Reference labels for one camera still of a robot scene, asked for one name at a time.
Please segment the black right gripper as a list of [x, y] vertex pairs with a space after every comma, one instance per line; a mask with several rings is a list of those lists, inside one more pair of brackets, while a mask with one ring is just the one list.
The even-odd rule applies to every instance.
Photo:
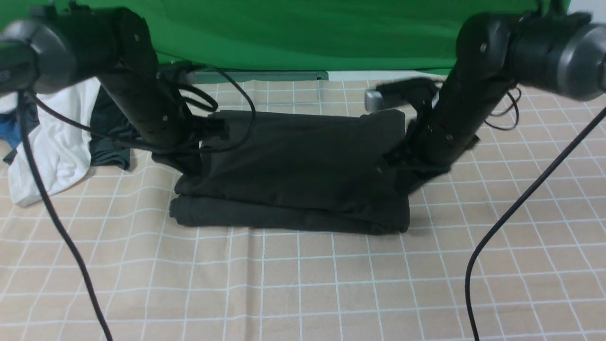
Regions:
[[427, 137], [416, 143], [383, 137], [379, 139], [379, 169], [392, 177], [398, 194], [409, 195], [449, 173], [478, 142], [477, 137]]

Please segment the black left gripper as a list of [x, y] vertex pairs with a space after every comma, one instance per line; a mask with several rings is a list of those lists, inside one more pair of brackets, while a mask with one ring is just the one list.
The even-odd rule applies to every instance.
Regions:
[[186, 134], [184, 142], [174, 147], [175, 151], [151, 153], [151, 159], [186, 176], [195, 176], [203, 170], [203, 153], [199, 149], [203, 149], [204, 152], [211, 149], [208, 146], [201, 146], [201, 143], [212, 138], [228, 140], [229, 124], [225, 119], [200, 116], [193, 116], [190, 122], [190, 132]]

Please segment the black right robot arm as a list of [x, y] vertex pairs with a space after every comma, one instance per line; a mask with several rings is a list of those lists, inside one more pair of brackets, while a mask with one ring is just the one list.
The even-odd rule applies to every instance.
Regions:
[[557, 17], [481, 13], [469, 18], [456, 41], [456, 63], [438, 87], [428, 78], [380, 84], [372, 111], [409, 104], [416, 118], [385, 155], [395, 186], [409, 195], [479, 142], [479, 127], [518, 84], [578, 102], [605, 92], [605, 25], [591, 14]]

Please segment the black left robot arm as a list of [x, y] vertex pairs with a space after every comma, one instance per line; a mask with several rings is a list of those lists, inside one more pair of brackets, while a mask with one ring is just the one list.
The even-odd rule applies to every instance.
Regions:
[[1, 33], [1, 93], [24, 90], [52, 94], [97, 79], [140, 134], [125, 138], [91, 130], [111, 139], [117, 148], [150, 151], [154, 159], [179, 172], [201, 170], [201, 147], [208, 139], [229, 138], [224, 119], [193, 115], [191, 91], [216, 101], [192, 86], [178, 84], [160, 72], [145, 19], [125, 7], [93, 9], [70, 1], [65, 11], [54, 5], [34, 6], [30, 16], [9, 23]]

